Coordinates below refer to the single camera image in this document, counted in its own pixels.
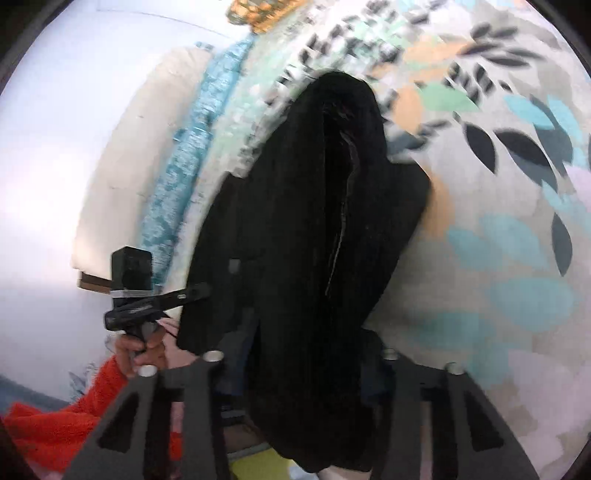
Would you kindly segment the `person left hand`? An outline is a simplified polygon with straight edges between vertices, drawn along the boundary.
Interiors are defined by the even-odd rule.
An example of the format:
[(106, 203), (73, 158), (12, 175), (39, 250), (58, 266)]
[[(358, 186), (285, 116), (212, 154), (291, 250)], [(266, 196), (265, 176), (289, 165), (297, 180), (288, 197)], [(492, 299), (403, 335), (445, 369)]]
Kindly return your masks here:
[(114, 358), (119, 371), (127, 379), (132, 378), (143, 365), (158, 370), (190, 365), (197, 356), (176, 346), (177, 322), (170, 318), (158, 321), (159, 326), (146, 342), (122, 334), (114, 342)]

